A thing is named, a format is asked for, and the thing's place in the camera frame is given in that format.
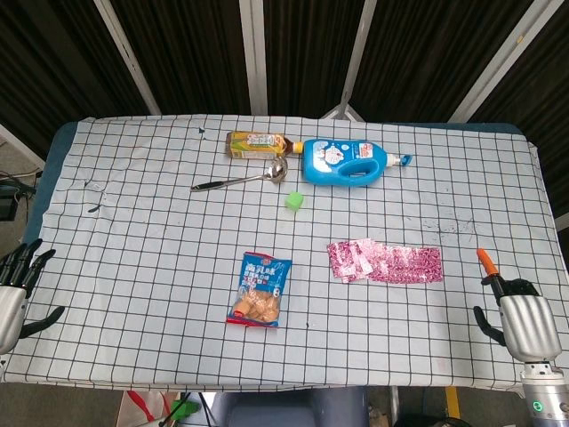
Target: small green cube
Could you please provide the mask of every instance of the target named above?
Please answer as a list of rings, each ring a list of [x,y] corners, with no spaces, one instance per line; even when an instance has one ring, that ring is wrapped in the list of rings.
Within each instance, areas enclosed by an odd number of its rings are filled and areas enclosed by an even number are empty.
[[[296,212],[301,208],[303,201],[304,201],[304,196],[302,196],[301,193],[293,191],[291,194],[288,195],[284,203],[286,204],[286,207]]]

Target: orange object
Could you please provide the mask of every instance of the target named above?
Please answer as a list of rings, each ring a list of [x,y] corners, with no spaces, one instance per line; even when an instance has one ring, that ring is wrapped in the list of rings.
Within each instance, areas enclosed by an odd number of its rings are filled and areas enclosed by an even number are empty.
[[[480,260],[482,265],[484,265],[484,270],[486,270],[486,274],[488,276],[492,276],[494,274],[500,274],[500,272],[492,262],[490,255],[484,249],[479,247],[477,249],[477,255],[478,255],[478,260]]]

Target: bottle cap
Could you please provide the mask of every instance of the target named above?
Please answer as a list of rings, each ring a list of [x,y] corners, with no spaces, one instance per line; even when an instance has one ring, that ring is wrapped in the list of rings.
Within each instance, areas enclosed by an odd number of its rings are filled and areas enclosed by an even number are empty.
[[[293,153],[300,154],[304,150],[304,142],[299,141],[293,144]]]

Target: table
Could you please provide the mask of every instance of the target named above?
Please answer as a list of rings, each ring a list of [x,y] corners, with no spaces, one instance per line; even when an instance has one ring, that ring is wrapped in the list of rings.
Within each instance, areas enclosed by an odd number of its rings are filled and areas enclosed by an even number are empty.
[[[257,181],[190,194],[192,184],[263,169],[262,161],[225,155],[225,134],[236,129],[293,141],[362,138],[415,157],[367,188],[307,184],[290,157],[280,186]],[[476,248],[489,250],[505,278],[527,278],[549,299],[564,350],[569,288],[537,150],[509,132],[299,117],[79,122],[60,173],[46,178],[57,182],[39,234],[57,253],[28,319],[68,308],[3,357],[4,379],[224,391],[517,387],[519,365],[478,330],[471,311],[481,305],[499,324],[479,283]],[[293,190],[305,195],[297,214],[284,206]],[[441,247],[444,282],[342,284],[326,245],[366,237]],[[225,323],[248,250],[293,260],[278,329]],[[566,353],[557,365],[569,367]]]

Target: chips bag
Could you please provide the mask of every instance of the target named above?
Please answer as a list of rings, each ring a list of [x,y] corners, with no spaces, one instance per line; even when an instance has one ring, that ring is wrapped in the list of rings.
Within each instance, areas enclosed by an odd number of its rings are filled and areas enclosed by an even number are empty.
[[[248,326],[278,326],[281,295],[291,265],[289,260],[245,252],[237,298],[227,321]]]

